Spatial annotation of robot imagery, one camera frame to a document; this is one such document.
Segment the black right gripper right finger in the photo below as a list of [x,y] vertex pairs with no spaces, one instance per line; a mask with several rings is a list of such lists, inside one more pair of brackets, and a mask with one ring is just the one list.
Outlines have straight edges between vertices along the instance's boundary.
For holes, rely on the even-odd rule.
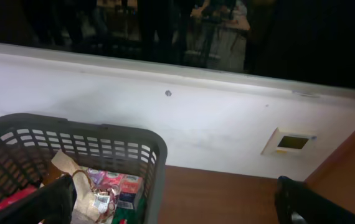
[[355,223],[355,214],[288,177],[278,178],[275,207],[280,223]]

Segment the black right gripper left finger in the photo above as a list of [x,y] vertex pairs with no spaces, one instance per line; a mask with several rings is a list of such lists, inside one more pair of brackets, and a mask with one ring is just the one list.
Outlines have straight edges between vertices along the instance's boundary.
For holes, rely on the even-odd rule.
[[70,175],[64,175],[0,210],[0,224],[70,224],[77,191]]

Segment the orange spaghetti packet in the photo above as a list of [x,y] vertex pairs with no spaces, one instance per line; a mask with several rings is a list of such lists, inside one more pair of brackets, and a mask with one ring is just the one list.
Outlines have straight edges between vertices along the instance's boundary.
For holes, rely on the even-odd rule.
[[18,190],[16,193],[0,201],[0,210],[3,210],[6,207],[10,206],[11,204],[27,197],[28,195],[34,193],[36,190],[37,187],[31,185],[26,187],[23,190]]

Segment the white rice bag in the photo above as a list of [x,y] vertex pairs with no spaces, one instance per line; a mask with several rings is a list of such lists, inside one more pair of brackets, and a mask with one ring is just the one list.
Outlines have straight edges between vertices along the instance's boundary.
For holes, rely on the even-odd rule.
[[87,172],[68,155],[58,151],[51,160],[52,167],[62,175],[70,175],[77,198],[72,210],[72,224],[111,224],[117,208],[118,197],[111,190],[95,188]]

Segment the Kleenex tissue multipack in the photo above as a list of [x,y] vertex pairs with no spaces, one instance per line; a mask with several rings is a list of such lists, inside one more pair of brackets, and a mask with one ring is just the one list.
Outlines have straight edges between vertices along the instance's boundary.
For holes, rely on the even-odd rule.
[[142,177],[88,168],[86,172],[101,191],[111,190],[118,197],[117,207],[136,210],[143,194]]

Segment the green Nescafe coffee bag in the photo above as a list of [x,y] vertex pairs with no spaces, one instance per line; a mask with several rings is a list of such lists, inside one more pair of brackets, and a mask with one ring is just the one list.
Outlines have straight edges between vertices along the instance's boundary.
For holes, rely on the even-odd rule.
[[143,224],[146,202],[146,199],[142,198],[136,210],[117,207],[112,224]]

